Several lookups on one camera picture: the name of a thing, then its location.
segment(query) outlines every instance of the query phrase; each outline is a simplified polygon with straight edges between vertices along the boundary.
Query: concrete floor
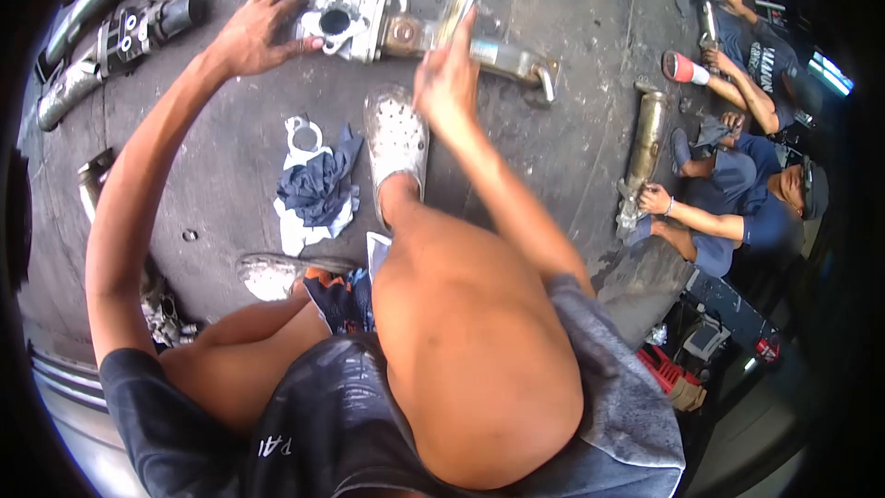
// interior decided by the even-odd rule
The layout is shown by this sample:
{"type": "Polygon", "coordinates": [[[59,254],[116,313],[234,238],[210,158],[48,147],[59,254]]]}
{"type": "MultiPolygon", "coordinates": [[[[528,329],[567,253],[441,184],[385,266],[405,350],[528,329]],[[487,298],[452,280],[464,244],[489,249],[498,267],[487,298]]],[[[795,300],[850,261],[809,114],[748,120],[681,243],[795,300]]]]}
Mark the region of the concrete floor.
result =
{"type": "MultiPolygon", "coordinates": [[[[140,0],[126,0],[138,3],[140,0]]],[[[76,358],[89,355],[83,265],[89,222],[81,208],[76,170],[107,147],[120,150],[134,128],[189,59],[208,45],[245,0],[209,0],[208,21],[174,39],[130,77],[115,79],[77,106],[51,133],[26,117],[20,146],[30,158],[34,235],[29,285],[20,295],[29,334],[76,358]]],[[[412,0],[413,12],[436,17],[441,0],[412,0]]],[[[540,195],[586,258],[600,298],[631,343],[663,317],[690,267],[653,238],[621,250],[614,236],[619,195],[636,127],[637,77],[694,98],[660,73],[669,48],[696,53],[695,16],[674,0],[478,0],[478,31],[561,56],[559,98],[533,108],[525,92],[500,77],[480,82],[481,121],[513,168],[540,195]]],[[[168,277],[185,315],[216,321],[254,298],[232,269],[239,255],[280,251],[279,219],[271,208],[286,154],[283,120],[307,112],[336,143],[344,122],[362,130],[363,99],[379,83],[411,84],[414,61],[371,66],[321,54],[271,73],[225,84],[196,119],[166,184],[150,252],[168,277]],[[194,229],[196,242],[182,232],[194,229]]],[[[26,97],[26,108],[33,105],[26,97]]],[[[673,109],[671,125],[678,122],[673,109]]],[[[696,122],[687,122],[696,128],[696,122]]],[[[305,250],[365,262],[367,230],[378,230],[364,148],[355,169],[363,204],[340,238],[305,250]]],[[[658,180],[674,189],[669,151],[658,180]]],[[[426,201],[480,225],[488,217],[448,151],[433,145],[426,201]]]]}

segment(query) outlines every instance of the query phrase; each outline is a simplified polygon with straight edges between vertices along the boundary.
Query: person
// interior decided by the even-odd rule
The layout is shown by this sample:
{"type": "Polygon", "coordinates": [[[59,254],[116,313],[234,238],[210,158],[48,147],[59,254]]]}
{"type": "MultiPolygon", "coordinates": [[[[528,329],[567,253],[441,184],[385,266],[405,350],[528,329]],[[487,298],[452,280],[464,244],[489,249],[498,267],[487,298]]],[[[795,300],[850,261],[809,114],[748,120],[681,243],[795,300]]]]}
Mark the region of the person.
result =
{"type": "Polygon", "coordinates": [[[661,64],[670,80],[710,87],[752,114],[765,134],[792,124],[797,108],[810,116],[820,113],[820,86],[768,22],[743,5],[743,0],[727,0],[715,12],[722,50],[704,50],[702,60],[730,77],[731,82],[712,75],[680,53],[667,51],[661,64]]]}
{"type": "Polygon", "coordinates": [[[286,300],[240,309],[158,355],[139,274],[176,151],[227,79],[322,46],[271,44],[304,4],[237,10],[129,138],[97,205],[92,343],[148,492],[672,495],[684,458],[671,405],[605,315],[584,260],[478,122],[475,10],[425,55],[412,97],[384,87],[366,101],[375,203],[394,235],[381,265],[371,261],[371,312],[358,315],[374,331],[334,322],[312,284],[350,286],[309,270],[286,300]],[[422,203],[428,124],[497,234],[422,203]]]}
{"type": "Polygon", "coordinates": [[[703,160],[692,160],[685,131],[673,130],[673,173],[695,178],[688,198],[679,202],[663,185],[652,183],[643,189],[639,205],[644,212],[671,217],[688,229],[645,216],[627,236],[628,246],[658,235],[699,270],[724,277],[736,245],[775,249],[796,224],[824,214],[829,203],[824,169],[807,156],[801,164],[781,168],[774,143],[741,133],[743,119],[735,112],[722,116],[736,136],[724,137],[720,144],[725,150],[703,160]]]}

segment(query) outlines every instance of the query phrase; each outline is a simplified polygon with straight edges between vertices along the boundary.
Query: exhaust pipe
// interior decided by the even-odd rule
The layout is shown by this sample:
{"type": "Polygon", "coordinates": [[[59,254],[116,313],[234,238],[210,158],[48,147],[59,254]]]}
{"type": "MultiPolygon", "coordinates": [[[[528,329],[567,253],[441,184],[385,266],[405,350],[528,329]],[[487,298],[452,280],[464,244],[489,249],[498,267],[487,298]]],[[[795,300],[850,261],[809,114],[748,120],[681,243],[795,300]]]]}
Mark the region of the exhaust pipe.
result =
{"type": "Polygon", "coordinates": [[[667,107],[673,101],[673,97],[647,83],[637,81],[635,87],[643,93],[643,99],[639,105],[639,123],[626,177],[618,181],[618,192],[623,198],[615,223],[618,224],[616,234],[621,239],[632,232],[636,222],[645,216],[639,210],[639,194],[658,166],[658,157],[664,145],[667,107]]]}

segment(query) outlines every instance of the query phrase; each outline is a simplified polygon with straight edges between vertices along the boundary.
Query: man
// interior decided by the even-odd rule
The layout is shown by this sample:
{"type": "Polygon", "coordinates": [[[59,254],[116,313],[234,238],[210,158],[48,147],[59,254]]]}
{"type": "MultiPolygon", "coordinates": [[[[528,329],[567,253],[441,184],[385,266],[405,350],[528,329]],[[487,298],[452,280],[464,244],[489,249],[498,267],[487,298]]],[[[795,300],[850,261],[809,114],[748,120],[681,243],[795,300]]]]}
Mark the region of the man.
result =
{"type": "Polygon", "coordinates": [[[660,184],[648,184],[640,195],[642,211],[662,214],[689,227],[681,229],[645,216],[628,236],[628,246],[658,235],[702,270],[723,277],[731,268],[734,248],[746,243],[758,250],[780,245],[799,220],[823,215],[829,202],[826,172],[806,156],[802,164],[780,168],[774,144],[767,138],[741,134],[743,114],[722,116],[737,137],[724,137],[718,150],[692,160],[685,131],[670,136],[673,172],[697,178],[687,203],[670,196],[660,184]]]}
{"type": "Polygon", "coordinates": [[[89,324],[108,409],[145,487],[671,495],[684,469],[672,408],[596,301],[584,260],[478,123],[475,11],[425,56],[413,99],[386,88],[366,100],[376,210],[395,236],[380,267],[372,258],[371,317],[361,314],[377,332],[333,337],[341,312],[306,277],[287,300],[241,309],[158,356],[139,273],[171,163],[227,79],[322,46],[271,45],[305,2],[248,0],[133,133],[98,203],[89,324]],[[498,235],[422,204],[427,122],[498,235]]]}
{"type": "Polygon", "coordinates": [[[667,77],[710,87],[749,111],[765,134],[792,124],[797,108],[810,116],[820,112],[818,83],[799,65],[791,46],[743,0],[727,0],[716,10],[716,22],[722,51],[704,51],[703,63],[731,77],[731,83],[674,51],[665,52],[661,62],[667,77]]]}

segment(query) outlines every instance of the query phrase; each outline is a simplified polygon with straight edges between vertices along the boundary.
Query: black cap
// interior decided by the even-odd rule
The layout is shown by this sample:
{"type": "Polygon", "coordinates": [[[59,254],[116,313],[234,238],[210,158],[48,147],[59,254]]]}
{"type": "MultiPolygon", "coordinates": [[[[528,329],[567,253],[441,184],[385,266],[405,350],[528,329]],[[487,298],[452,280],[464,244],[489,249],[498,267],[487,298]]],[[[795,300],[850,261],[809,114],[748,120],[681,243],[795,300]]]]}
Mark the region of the black cap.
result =
{"type": "Polygon", "coordinates": [[[824,215],[829,204],[829,183],[826,172],[808,156],[802,157],[802,198],[805,206],[802,219],[817,219],[824,215]]]}
{"type": "Polygon", "coordinates": [[[817,116],[823,108],[824,97],[818,80],[808,70],[791,66],[785,70],[790,80],[791,94],[796,105],[809,116],[817,116]]]}

